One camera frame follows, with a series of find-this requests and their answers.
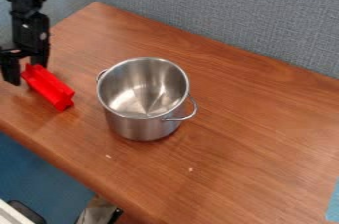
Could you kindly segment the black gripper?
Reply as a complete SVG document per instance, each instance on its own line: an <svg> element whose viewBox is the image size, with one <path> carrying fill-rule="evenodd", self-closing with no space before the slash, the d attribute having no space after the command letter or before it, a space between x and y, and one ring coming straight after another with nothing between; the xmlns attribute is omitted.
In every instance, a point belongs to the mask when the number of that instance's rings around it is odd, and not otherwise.
<svg viewBox="0 0 339 224"><path fill-rule="evenodd" d="M49 60L49 18L34 12L28 17L12 14L12 45L0 54L20 51L30 56L30 65L48 66ZM20 63L14 57L0 56L0 70L5 82L20 85Z"/></svg>

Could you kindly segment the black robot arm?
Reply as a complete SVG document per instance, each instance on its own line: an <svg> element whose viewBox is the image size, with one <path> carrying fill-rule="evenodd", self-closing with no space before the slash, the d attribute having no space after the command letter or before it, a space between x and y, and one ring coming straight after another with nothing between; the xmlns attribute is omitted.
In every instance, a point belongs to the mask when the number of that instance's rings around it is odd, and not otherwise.
<svg viewBox="0 0 339 224"><path fill-rule="evenodd" d="M0 46L2 80L14 86L21 83L20 60L45 67L49 60L49 17L40 12L45 0L6 0L10 3L12 46Z"/></svg>

